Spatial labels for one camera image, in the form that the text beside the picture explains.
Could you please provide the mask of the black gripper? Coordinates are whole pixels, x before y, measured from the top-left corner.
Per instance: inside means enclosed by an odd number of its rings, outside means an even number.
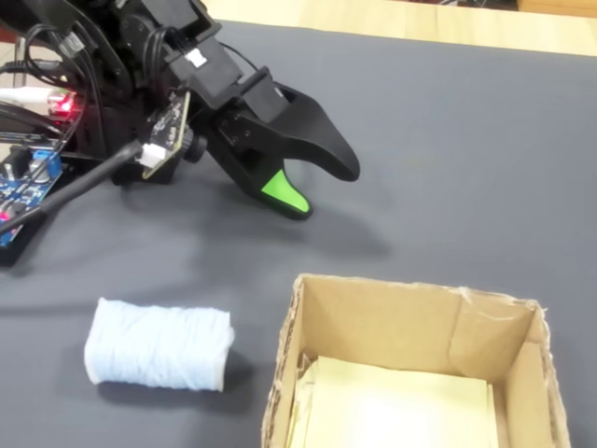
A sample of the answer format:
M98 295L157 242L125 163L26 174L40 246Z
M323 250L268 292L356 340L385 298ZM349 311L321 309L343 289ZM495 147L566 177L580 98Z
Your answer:
M286 159L341 181L360 176L354 150L317 101L276 85L266 67L246 75L212 36L167 41L167 108L189 126L210 126L208 151L229 178L290 219L307 219L312 205L290 182Z

